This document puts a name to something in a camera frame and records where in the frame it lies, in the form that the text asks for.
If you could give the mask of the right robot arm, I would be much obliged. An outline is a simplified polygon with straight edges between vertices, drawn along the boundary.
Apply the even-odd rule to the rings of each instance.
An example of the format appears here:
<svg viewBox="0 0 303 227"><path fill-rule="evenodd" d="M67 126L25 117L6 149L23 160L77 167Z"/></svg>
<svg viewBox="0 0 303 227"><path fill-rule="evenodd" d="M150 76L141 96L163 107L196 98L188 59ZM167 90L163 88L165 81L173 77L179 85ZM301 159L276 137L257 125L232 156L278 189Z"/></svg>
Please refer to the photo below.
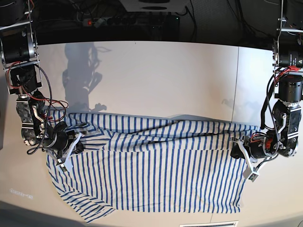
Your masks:
<svg viewBox="0 0 303 227"><path fill-rule="evenodd" d="M56 102L39 91L42 75L37 40L31 18L31 0L2 0L0 2L0 60L4 67L8 92L17 95L16 110L21 118L21 136L31 146L28 155L39 148L55 160L63 161L71 154L84 151L80 134L69 130L66 122L51 125L51 106Z"/></svg>

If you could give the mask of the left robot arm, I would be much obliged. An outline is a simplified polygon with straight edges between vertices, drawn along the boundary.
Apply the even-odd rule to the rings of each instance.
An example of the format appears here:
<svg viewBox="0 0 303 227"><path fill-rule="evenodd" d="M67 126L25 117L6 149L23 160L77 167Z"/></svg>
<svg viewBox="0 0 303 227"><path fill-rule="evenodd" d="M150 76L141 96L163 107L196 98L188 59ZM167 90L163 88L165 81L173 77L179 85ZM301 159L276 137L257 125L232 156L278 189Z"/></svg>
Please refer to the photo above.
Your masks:
<svg viewBox="0 0 303 227"><path fill-rule="evenodd" d="M273 40L273 75L261 109L260 132L233 139L231 157L269 161L296 154L303 100L303 2L281 0Z"/></svg>

